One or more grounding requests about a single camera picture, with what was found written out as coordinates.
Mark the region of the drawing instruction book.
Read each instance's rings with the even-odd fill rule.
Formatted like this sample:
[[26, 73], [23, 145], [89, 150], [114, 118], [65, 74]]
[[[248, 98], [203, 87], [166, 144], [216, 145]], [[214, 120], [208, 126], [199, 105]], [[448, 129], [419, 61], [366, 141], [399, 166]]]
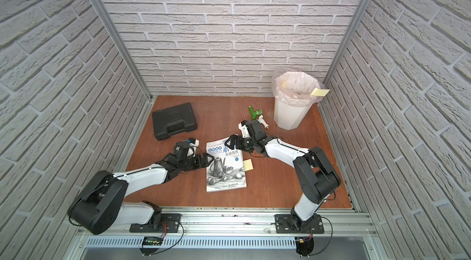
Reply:
[[230, 150], [224, 145], [228, 138], [206, 143], [206, 152], [215, 160], [206, 174], [207, 192], [229, 191], [247, 187], [241, 150]]

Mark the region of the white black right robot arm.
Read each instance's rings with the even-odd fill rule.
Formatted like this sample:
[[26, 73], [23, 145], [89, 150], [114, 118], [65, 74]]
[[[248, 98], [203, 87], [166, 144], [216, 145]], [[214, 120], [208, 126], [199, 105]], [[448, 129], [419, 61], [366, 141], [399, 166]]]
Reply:
[[280, 160], [295, 170], [302, 196], [291, 213], [294, 222], [299, 225], [307, 224], [322, 203], [342, 184], [339, 174], [319, 147], [300, 148], [274, 136], [261, 139], [238, 135], [231, 135], [224, 145], [246, 153], [256, 151], [265, 157]]

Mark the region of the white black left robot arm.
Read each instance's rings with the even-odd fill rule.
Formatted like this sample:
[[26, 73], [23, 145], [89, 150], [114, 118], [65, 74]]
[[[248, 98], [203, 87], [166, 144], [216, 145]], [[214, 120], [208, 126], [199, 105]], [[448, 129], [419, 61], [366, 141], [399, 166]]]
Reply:
[[143, 201], [125, 202], [132, 193], [171, 181], [182, 172], [207, 168], [214, 157], [207, 154], [167, 154], [162, 161], [123, 173], [97, 172], [67, 211], [73, 225], [99, 235], [111, 227], [131, 226], [132, 233], [165, 231], [161, 208]]

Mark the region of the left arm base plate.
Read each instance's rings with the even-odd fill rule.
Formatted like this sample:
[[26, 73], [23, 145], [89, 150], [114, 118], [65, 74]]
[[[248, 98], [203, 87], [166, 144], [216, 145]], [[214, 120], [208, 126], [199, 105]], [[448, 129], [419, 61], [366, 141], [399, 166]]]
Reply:
[[182, 215], [180, 213], [156, 213], [146, 224], [132, 224], [131, 233], [177, 233]]

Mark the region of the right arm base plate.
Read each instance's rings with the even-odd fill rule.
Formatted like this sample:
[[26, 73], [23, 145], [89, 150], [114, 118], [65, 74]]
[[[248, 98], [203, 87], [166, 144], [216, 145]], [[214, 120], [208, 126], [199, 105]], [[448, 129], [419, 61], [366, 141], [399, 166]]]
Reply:
[[321, 216], [314, 214], [307, 221], [302, 221], [296, 215], [274, 215], [277, 234], [324, 234]]

